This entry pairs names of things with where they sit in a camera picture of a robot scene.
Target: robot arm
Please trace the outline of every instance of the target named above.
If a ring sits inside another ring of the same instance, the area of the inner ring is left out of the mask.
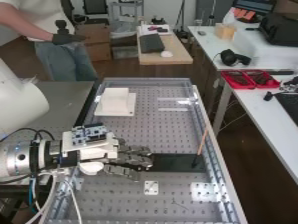
[[[0,140],[50,110],[39,88],[23,84],[2,60],[0,107]],[[87,175],[104,170],[138,181],[138,171],[152,166],[149,156],[149,148],[127,146],[103,124],[92,124],[64,132],[62,141],[0,143],[0,178],[79,166]]]
[[[31,141],[0,145],[0,177],[27,175],[36,170],[79,166],[87,175],[107,173],[138,181],[136,171],[152,167],[151,150],[127,146],[103,124],[64,132],[62,141]]]
[[[23,83],[0,59],[0,140],[50,110],[48,100],[32,83]]]

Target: metal table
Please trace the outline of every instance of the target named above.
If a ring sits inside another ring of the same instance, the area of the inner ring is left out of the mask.
[[[95,117],[107,87],[130,87],[138,93],[135,117]],[[147,145],[159,156],[196,154],[205,127],[204,172],[144,172],[142,181],[100,173],[80,180],[76,191],[84,223],[248,223],[213,134],[197,88],[189,79],[106,79],[91,106],[86,124],[104,122],[130,145]],[[159,182],[159,195],[144,194],[144,181]],[[47,217],[51,224],[79,223],[66,184]]]

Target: floor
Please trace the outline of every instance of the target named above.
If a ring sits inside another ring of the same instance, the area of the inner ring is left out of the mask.
[[[138,59],[131,58],[95,63],[95,68],[102,77],[188,77],[204,95],[207,74],[213,68],[204,62],[200,50],[192,54],[193,65],[140,66]],[[48,80],[27,41],[18,39],[0,47],[0,58],[19,77],[36,75],[40,80]],[[225,122],[243,113],[243,107],[236,104]],[[298,224],[297,184],[248,116],[220,133],[219,142],[249,223]]]

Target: red container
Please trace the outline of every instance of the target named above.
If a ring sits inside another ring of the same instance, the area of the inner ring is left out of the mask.
[[[269,75],[268,72],[261,70],[244,71],[249,78],[256,83],[256,87],[260,89],[276,89],[281,83]]]
[[[255,89],[256,83],[241,71],[223,71],[221,76],[235,89]]]

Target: black object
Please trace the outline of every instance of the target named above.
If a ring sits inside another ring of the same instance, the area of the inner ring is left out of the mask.
[[[248,30],[248,31],[256,31],[256,30],[259,30],[259,28],[247,28],[245,30]]]
[[[244,65],[249,65],[252,62],[252,58],[245,55],[236,54],[231,49],[221,52],[221,60],[223,63],[228,66],[233,66],[237,62]]]
[[[284,85],[285,86],[288,86],[288,85],[298,85],[298,77],[296,77],[292,81],[285,82]]]
[[[106,18],[98,18],[98,19],[87,19],[87,22],[84,23],[87,24],[106,24],[107,26],[110,25],[110,20]]]
[[[175,30],[175,32],[176,32],[176,35],[179,36],[179,38],[188,39],[188,32],[184,30],[184,19],[185,19],[184,13],[185,13],[185,0],[183,0],[180,14],[179,14],[177,22],[176,22],[176,27],[177,27],[179,23],[180,23],[180,18],[183,17],[181,28],[180,28],[180,30]]]
[[[271,75],[294,75],[294,71],[271,71],[268,72]]]
[[[52,39],[52,43],[55,45],[64,45],[72,42],[82,42],[87,39],[84,36],[70,34],[66,20],[56,20],[55,23],[59,28],[58,34],[54,34],[54,39]]]
[[[272,92],[268,92],[267,96],[264,97],[264,100],[265,101],[271,101],[273,99],[273,93]]]
[[[271,44],[298,47],[298,14],[269,14],[260,31]]]
[[[276,97],[298,126],[298,94],[279,93]]]
[[[82,42],[84,41],[87,38],[84,36],[80,35],[71,35],[71,34],[54,34],[54,40],[52,43],[55,45],[64,45],[64,44],[70,44],[72,42]]]
[[[87,15],[108,14],[107,0],[84,0],[83,8]]]
[[[74,18],[72,18],[75,7],[72,5],[72,1],[71,0],[62,0],[62,6],[63,6],[64,13],[66,13],[72,25],[75,25],[75,21],[74,21]]]
[[[255,11],[257,15],[267,15],[273,12],[277,0],[235,0],[233,6],[240,9]]]
[[[163,52],[165,50],[165,45],[157,33],[142,36],[140,45],[143,53]]]
[[[157,28],[157,32],[159,33],[167,33],[167,32],[169,32],[169,30],[168,29],[163,29],[161,27],[159,27]]]
[[[58,34],[70,34],[70,30],[67,29],[68,24],[66,20],[56,20],[55,24],[59,28]]]
[[[153,23],[155,25],[165,25],[165,24],[167,24],[164,18],[157,19],[156,17],[152,19],[152,23]]]
[[[207,168],[204,165],[203,155],[193,154],[153,154],[153,166],[149,172],[187,172],[187,173],[204,173]]]

